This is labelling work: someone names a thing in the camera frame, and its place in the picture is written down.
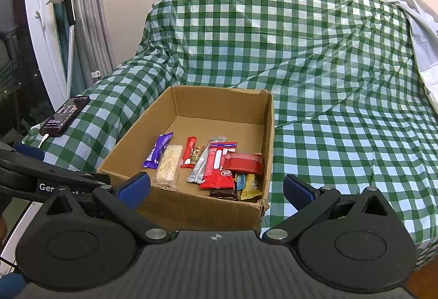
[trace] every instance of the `circular mount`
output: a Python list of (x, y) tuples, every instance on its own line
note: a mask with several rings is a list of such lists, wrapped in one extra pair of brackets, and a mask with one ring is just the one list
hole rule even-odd
[(406, 280), (416, 261), (412, 240), (397, 221), (347, 215), (316, 224), (299, 238), (298, 255), (315, 278), (332, 287), (351, 292), (392, 289)]
[(26, 277), (47, 289), (102, 285), (121, 275), (136, 255), (133, 236), (113, 222), (57, 214), (32, 225), (37, 228), (28, 228), (17, 245), (17, 264)]

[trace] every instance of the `white snack package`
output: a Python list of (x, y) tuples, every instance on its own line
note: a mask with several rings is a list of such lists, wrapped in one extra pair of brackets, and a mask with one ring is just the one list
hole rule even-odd
[(183, 155), (182, 145), (168, 145), (161, 156), (155, 184), (175, 190)]
[(189, 183), (202, 183), (202, 178), (204, 178), (205, 166), (207, 165), (207, 156), (209, 155), (210, 144), (225, 141), (225, 136), (213, 137), (209, 140), (209, 143), (207, 144), (207, 146), (205, 146), (204, 152), (202, 153), (201, 157), (199, 157), (198, 162), (196, 162), (196, 164), (194, 165), (193, 171), (191, 171), (191, 173), (187, 177), (187, 181)]

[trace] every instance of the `curtain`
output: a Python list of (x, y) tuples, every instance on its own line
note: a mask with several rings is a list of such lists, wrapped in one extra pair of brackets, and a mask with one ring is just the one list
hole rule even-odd
[[(76, 17), (71, 95), (91, 87), (96, 80), (91, 72), (110, 74), (115, 66), (110, 47), (102, 0), (73, 0)], [(55, 4), (56, 23), (64, 63), (67, 70), (68, 23), (64, 6)]]
[(74, 0), (74, 8), (78, 20), (78, 51), (82, 51), (81, 60), (86, 58), (86, 61), (81, 62), (81, 66), (87, 64), (91, 72), (100, 70), (103, 76), (110, 74), (116, 66), (110, 48), (102, 0)]

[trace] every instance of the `phone screen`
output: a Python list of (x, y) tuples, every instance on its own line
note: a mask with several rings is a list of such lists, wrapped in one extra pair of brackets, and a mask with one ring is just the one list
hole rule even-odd
[(70, 98), (56, 111), (55, 115), (45, 122), (40, 129), (40, 134), (48, 133), (51, 137), (61, 136), (63, 130), (89, 102), (89, 96)]

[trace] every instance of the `green checkered tablecloth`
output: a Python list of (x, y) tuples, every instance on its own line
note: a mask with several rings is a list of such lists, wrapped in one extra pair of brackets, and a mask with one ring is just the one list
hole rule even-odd
[[(170, 85), (269, 89), (274, 164), (265, 228), (294, 213), (292, 173), (341, 193), (378, 187), (422, 253), (437, 237), (438, 122), (409, 25), (378, 0), (160, 0), (136, 56), (89, 88), (90, 104), (45, 160), (93, 171)], [(37, 146), (33, 129), (25, 142)]]

